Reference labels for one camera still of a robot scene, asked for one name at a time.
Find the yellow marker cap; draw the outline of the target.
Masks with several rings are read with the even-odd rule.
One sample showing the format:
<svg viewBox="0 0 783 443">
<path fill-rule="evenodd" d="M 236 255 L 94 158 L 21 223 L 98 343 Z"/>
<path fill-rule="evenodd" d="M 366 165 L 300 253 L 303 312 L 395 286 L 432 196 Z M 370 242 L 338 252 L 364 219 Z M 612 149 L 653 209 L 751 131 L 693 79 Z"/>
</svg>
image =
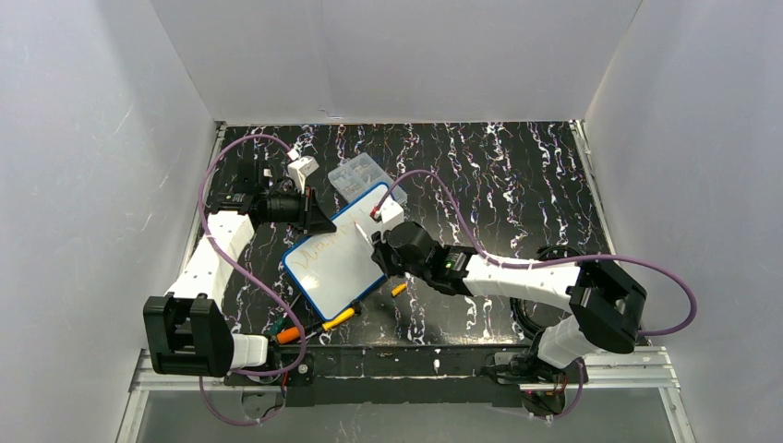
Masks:
<svg viewBox="0 0 783 443">
<path fill-rule="evenodd" d="M 392 289 L 391 296 L 393 298 L 396 298 L 401 293 L 403 293 L 406 289 L 407 289 L 407 284 L 406 283 L 399 284 L 398 286 L 396 286 L 395 288 Z"/>
</svg>

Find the white marker pen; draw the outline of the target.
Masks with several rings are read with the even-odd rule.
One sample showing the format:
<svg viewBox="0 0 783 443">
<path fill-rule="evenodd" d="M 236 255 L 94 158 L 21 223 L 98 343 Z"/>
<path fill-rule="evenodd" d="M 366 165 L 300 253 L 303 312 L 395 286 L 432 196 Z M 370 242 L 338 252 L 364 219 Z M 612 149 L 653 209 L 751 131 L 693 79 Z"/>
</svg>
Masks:
<svg viewBox="0 0 783 443">
<path fill-rule="evenodd" d="M 370 236 L 369 236 L 369 235 L 368 235 L 368 234 L 365 232 L 365 230 L 362 228 L 362 226 L 361 226 L 361 225 L 360 225 L 358 222 L 355 222 L 355 223 L 354 223 L 354 226 L 355 226 L 355 229 L 356 229 L 356 230 L 357 230 L 357 232 L 358 232 L 358 235 L 359 235 L 359 237 L 360 237 L 360 238 L 361 238 L 361 239 L 362 239 L 362 240 L 363 240 L 363 241 L 364 241 L 364 242 L 365 242 L 365 243 L 366 243 L 366 244 L 367 244 L 369 247 L 372 247 L 372 246 L 373 246 L 372 240 L 371 240 Z"/>
</svg>

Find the blue-framed whiteboard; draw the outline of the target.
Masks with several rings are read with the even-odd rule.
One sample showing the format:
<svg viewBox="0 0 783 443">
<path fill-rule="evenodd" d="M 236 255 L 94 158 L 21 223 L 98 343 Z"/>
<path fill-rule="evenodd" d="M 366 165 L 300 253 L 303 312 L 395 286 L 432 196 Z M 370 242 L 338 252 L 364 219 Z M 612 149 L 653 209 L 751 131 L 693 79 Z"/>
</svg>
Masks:
<svg viewBox="0 0 783 443">
<path fill-rule="evenodd" d="M 312 235 L 283 255 L 285 270 L 321 319 L 336 318 L 385 279 L 359 232 L 381 230 L 370 212 L 388 188 L 383 182 L 374 185 L 331 218 L 334 233 Z"/>
</svg>

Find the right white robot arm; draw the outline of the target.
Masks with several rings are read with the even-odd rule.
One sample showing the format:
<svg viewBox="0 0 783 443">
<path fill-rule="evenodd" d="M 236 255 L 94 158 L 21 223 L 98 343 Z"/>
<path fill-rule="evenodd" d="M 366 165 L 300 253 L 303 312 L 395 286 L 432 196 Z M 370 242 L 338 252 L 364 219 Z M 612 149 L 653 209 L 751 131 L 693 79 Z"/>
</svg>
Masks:
<svg viewBox="0 0 783 443">
<path fill-rule="evenodd" d="M 386 276 L 410 274 L 447 295 L 505 296 L 568 313 L 538 333 L 531 347 L 532 358 L 553 368 L 596 350 L 634 351 L 646 292 L 613 261 L 483 257 L 473 247 L 438 243 L 413 221 L 375 232 L 368 241 Z"/>
</svg>

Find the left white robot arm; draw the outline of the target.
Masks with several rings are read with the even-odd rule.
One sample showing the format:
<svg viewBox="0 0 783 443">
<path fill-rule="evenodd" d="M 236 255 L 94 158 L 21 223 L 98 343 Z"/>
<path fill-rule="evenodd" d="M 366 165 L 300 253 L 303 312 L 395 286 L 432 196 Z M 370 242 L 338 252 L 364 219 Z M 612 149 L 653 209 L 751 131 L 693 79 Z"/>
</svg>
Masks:
<svg viewBox="0 0 783 443">
<path fill-rule="evenodd" d="M 319 167 L 300 157 L 278 178 L 268 162 L 242 161 L 235 183 L 208 207 L 207 230 L 184 271 L 165 295 L 151 296 L 143 319 L 154 371 L 163 375 L 223 377 L 267 363 L 265 336 L 233 333 L 221 304 L 242 251 L 263 223 L 283 222 L 302 234 L 334 233 L 307 178 Z"/>
</svg>

